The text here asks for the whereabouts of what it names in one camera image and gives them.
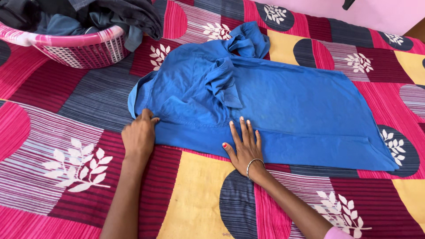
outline pink sleeve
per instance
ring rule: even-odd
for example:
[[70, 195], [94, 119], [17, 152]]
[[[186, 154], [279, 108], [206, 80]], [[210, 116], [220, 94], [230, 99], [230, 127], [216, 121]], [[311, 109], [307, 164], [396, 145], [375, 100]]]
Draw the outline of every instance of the pink sleeve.
[[354, 237], [350, 236], [350, 234], [343, 232], [337, 227], [332, 227], [331, 229], [329, 229], [328, 233], [326, 233], [324, 239], [354, 239]]

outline silver bangle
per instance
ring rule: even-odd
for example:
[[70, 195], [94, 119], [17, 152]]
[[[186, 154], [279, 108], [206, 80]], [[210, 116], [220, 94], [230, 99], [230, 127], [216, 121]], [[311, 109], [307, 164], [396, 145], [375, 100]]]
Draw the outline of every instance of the silver bangle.
[[247, 172], [246, 172], [246, 176], [249, 178], [249, 174], [248, 174], [248, 169], [249, 169], [249, 166], [251, 165], [251, 163], [252, 162], [254, 162], [254, 161], [256, 161], [256, 160], [260, 160], [262, 163], [263, 163], [263, 166], [264, 166], [264, 168], [266, 168], [266, 165], [264, 164], [264, 162], [261, 160], [261, 159], [253, 159], [253, 160], [251, 160], [251, 162], [249, 162], [249, 164], [248, 164], [248, 166], [246, 167], [246, 170], [247, 170]]

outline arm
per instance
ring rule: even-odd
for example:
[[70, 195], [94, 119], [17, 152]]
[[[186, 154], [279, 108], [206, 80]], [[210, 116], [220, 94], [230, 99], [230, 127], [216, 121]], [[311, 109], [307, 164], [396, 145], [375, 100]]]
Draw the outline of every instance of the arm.
[[137, 238], [140, 184], [155, 142], [154, 126], [159, 121], [159, 118], [151, 119], [152, 115], [144, 109], [122, 130], [125, 157], [101, 239]]
[[[253, 159], [263, 160], [261, 153], [260, 133], [252, 130], [249, 120], [240, 118], [242, 141], [236, 131], [233, 121], [230, 121], [230, 130], [235, 141], [238, 155], [233, 148], [223, 143], [223, 147], [228, 153], [232, 164], [244, 176], [247, 176], [247, 166]], [[307, 239], [323, 239], [326, 233], [332, 228], [332, 224], [323, 218], [313, 208], [308, 206], [303, 200], [289, 191], [279, 183], [259, 161], [253, 161], [249, 166], [249, 177], [260, 185], [279, 204], [285, 213], [292, 219]]]

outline patterned bedspread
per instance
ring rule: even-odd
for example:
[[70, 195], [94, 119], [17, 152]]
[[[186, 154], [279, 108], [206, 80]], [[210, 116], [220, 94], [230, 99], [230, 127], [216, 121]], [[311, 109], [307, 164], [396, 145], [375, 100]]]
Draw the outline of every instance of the patterned bedspread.
[[[400, 165], [392, 172], [267, 169], [354, 238], [425, 238], [423, 43], [250, 0], [154, 5], [164, 38], [144, 37], [107, 68], [70, 68], [0, 41], [0, 238], [97, 238], [119, 179], [132, 87], [179, 45], [227, 40], [248, 21], [270, 37], [267, 59], [351, 79]], [[141, 238], [303, 238], [228, 159], [157, 145], [143, 181]]]

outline laundry basket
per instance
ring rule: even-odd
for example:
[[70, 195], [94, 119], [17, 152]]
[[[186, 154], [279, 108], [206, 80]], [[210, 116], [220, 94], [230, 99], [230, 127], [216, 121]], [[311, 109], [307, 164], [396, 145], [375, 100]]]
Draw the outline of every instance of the laundry basket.
[[0, 40], [34, 46], [51, 59], [75, 68], [101, 68], [115, 64], [130, 52], [119, 26], [79, 36], [49, 36], [16, 30], [0, 22]]

